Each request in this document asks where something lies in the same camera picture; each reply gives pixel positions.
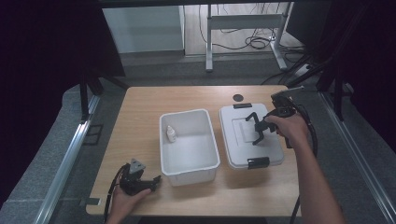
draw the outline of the person's right hand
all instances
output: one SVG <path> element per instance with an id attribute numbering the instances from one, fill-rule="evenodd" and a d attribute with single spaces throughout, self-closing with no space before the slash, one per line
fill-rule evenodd
<path id="1" fill-rule="evenodd" d="M 308 144 L 308 128 L 301 115 L 295 114 L 285 119 L 277 116 L 268 116 L 265 118 L 265 122 L 274 123 L 277 126 L 277 133 L 289 138 L 289 143 L 292 147 L 302 147 Z"/>

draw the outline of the white plastic bin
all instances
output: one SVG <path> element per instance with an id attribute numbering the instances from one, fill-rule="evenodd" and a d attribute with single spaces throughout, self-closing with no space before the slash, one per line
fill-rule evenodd
<path id="1" fill-rule="evenodd" d="M 166 130 L 177 135 L 170 142 Z M 160 117 L 161 168 L 172 186 L 213 180 L 219 167 L 219 151 L 209 113 L 205 109 L 164 114 Z"/>

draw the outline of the box lid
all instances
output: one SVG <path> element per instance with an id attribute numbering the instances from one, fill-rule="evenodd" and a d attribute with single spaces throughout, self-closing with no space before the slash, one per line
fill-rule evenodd
<path id="1" fill-rule="evenodd" d="M 268 162 L 267 165 L 279 165 L 284 160 L 279 138 L 269 129 L 263 132 L 262 141 L 255 146 L 252 144 L 259 138 L 254 119 L 246 121 L 253 112 L 256 112 L 259 120 L 268 113 L 263 104 L 228 105 L 219 112 L 228 162 L 234 169 L 251 168 L 249 160 Z"/>

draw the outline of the human arm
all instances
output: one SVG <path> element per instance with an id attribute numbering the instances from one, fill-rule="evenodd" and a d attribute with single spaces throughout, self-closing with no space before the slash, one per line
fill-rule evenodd
<path id="1" fill-rule="evenodd" d="M 300 115 L 286 119 L 269 116 L 265 121 L 276 124 L 279 134 L 289 138 L 290 145 L 294 148 L 303 222 L 305 224 L 346 223 L 332 189 L 309 146 L 308 129 L 304 119 Z"/>
<path id="2" fill-rule="evenodd" d="M 151 189 L 144 189 L 134 196 L 126 194 L 120 185 L 113 192 L 111 210 L 106 224 L 119 224 L 132 213 L 136 205 L 151 193 Z"/>

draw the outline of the forearm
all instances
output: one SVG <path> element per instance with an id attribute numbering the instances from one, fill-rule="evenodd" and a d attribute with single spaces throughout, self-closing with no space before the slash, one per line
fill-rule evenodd
<path id="1" fill-rule="evenodd" d="M 346 223 L 310 146 L 299 144 L 295 152 L 304 223 Z"/>

